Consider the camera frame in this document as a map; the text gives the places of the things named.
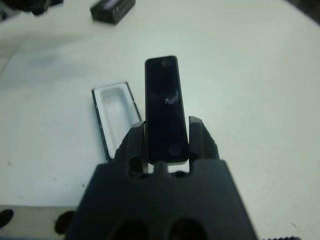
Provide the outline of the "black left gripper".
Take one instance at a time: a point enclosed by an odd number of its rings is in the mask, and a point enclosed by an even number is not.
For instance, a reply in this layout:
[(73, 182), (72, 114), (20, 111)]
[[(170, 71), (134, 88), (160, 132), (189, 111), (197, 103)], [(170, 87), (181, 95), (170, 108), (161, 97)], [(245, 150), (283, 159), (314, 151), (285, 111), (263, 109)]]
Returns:
[(50, 7), (63, 4), (63, 0), (38, 0), (33, 6), (30, 7), (30, 11), (35, 16), (40, 16), (48, 11)]

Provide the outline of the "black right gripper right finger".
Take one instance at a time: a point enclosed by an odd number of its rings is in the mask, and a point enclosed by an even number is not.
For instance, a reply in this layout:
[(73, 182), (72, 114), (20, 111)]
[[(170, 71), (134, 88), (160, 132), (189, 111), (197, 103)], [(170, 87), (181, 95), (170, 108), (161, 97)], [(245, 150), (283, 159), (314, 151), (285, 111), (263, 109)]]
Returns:
[(189, 160), (219, 159), (218, 146), (207, 130), (203, 121), (196, 117), (189, 117)]

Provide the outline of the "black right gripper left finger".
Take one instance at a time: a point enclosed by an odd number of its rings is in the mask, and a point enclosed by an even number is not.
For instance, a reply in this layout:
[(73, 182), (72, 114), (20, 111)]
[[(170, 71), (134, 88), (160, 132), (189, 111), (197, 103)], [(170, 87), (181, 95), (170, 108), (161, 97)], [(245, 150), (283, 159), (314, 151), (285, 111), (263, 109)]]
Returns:
[(140, 177), (148, 173), (146, 153), (145, 122), (131, 126), (115, 152), (114, 161), (123, 163), (131, 177)]

